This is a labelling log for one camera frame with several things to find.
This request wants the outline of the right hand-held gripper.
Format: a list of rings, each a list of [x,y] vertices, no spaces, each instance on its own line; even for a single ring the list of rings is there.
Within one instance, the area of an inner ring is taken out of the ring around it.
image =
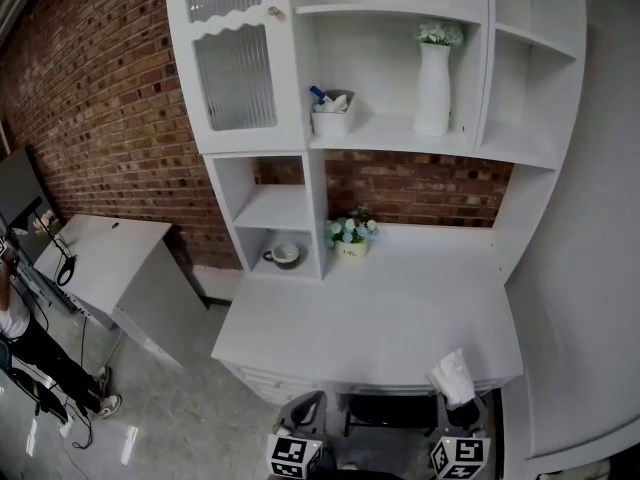
[[[474,426],[488,424],[488,409],[479,395],[473,400],[478,418]],[[442,393],[436,395],[437,422],[448,426],[446,399]],[[490,438],[485,427],[464,429],[439,428],[439,439],[430,453],[431,465],[437,479],[474,479],[487,465],[490,452]]]

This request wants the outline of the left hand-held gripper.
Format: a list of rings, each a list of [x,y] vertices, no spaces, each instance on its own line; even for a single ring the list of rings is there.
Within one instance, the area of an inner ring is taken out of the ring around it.
[[[267,440],[267,466],[271,475],[308,479],[325,452],[328,397],[311,391],[284,405]]]

